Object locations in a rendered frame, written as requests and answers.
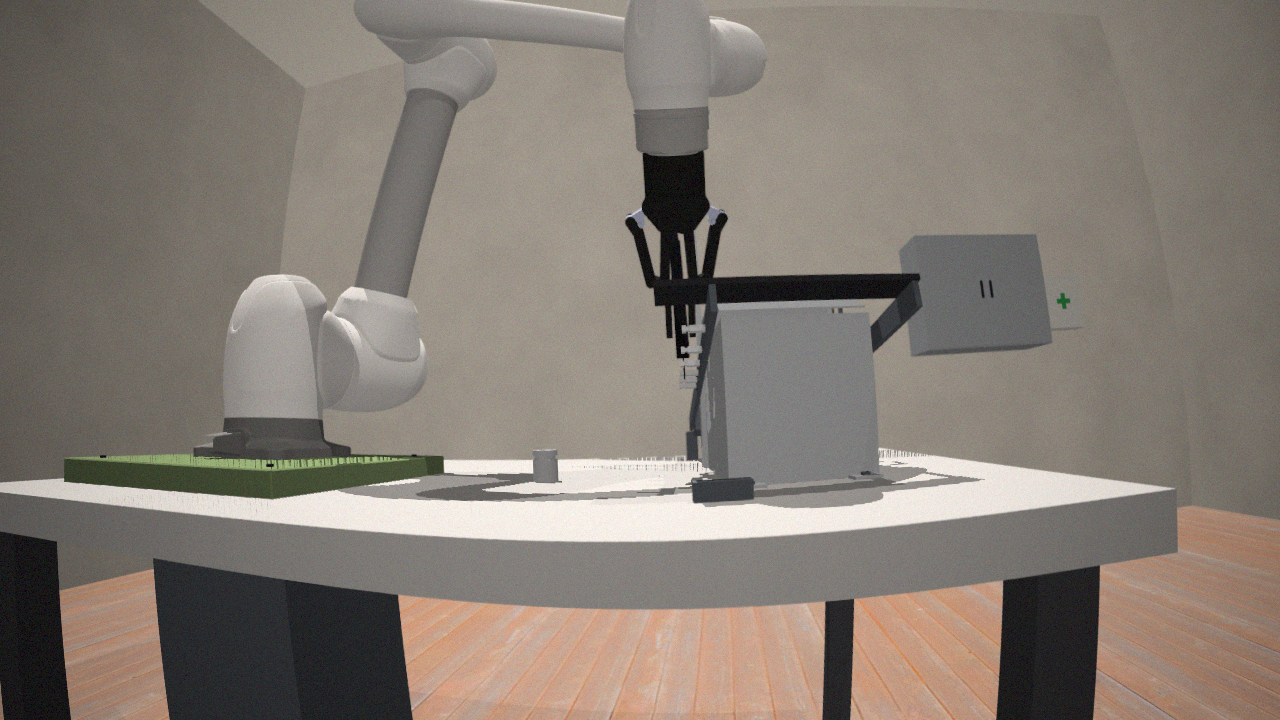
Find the grey cylinder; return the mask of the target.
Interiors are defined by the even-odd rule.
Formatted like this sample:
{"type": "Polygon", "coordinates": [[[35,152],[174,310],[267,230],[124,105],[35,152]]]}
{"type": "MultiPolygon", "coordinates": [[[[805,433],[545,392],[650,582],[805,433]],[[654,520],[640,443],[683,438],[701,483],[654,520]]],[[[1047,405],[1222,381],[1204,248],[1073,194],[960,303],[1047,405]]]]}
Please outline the grey cylinder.
{"type": "Polygon", "coordinates": [[[557,450],[532,450],[532,477],[536,483],[558,482],[557,450]]]}

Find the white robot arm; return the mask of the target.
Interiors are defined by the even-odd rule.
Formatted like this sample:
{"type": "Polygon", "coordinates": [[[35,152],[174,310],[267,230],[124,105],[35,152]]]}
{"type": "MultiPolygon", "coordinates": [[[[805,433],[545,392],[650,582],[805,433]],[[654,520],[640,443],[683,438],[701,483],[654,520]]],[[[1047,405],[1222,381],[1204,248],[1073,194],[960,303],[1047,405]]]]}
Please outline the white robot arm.
{"type": "Polygon", "coordinates": [[[324,439],[323,409],[376,413],[422,389],[428,354],[407,295],[456,113],[497,78],[486,38],[625,53],[636,149],[653,156],[707,150],[708,96],[753,88],[767,61],[753,29],[709,17],[704,0],[628,0],[625,18],[506,0],[355,0],[355,15],[404,60],[407,97],[355,287],[332,313],[300,275],[244,290],[227,332],[223,432],[195,456],[351,456],[324,439]]]}

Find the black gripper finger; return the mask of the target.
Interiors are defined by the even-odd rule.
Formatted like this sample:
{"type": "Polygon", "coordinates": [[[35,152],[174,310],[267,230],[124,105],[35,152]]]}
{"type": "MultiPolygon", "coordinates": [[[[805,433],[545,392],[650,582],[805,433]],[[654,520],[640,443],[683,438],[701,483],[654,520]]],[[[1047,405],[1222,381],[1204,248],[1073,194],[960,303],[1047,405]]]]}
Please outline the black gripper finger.
{"type": "MultiPolygon", "coordinates": [[[[628,227],[628,231],[634,234],[646,287],[654,288],[653,281],[669,279],[671,211],[669,209],[664,209],[660,213],[660,277],[654,274],[652,266],[652,258],[648,251],[646,240],[643,231],[643,227],[645,225],[644,217],[645,214],[643,213],[641,208],[634,214],[628,214],[626,217],[625,224],[628,227]]],[[[673,338],[671,306],[666,306],[666,334],[667,338],[673,338]]]]}
{"type": "MultiPolygon", "coordinates": [[[[726,215],[724,210],[718,210],[712,206],[709,208],[709,211],[707,211],[707,214],[710,227],[707,240],[707,251],[701,274],[698,275],[698,263],[696,263],[694,231],[692,231],[692,211],[689,208],[684,208],[682,210],[684,243],[687,259],[689,279],[710,278],[714,275],[716,258],[721,240],[721,231],[723,229],[726,222],[728,220],[728,217],[726,215]]],[[[695,325],[695,304],[689,305],[689,325],[695,325]]]]}

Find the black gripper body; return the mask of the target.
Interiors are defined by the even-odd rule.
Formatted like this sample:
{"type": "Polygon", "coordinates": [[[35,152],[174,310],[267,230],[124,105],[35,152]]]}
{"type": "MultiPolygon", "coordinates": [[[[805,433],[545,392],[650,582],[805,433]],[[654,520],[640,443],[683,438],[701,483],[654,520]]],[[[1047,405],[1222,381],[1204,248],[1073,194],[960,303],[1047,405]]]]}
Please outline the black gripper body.
{"type": "Polygon", "coordinates": [[[704,151],[681,156],[653,156],[643,152],[643,169],[645,184],[643,213],[657,231],[660,231],[660,213],[669,209],[671,234],[684,234],[684,208],[692,211],[692,231],[695,231],[710,208],[705,193],[704,151]]]}

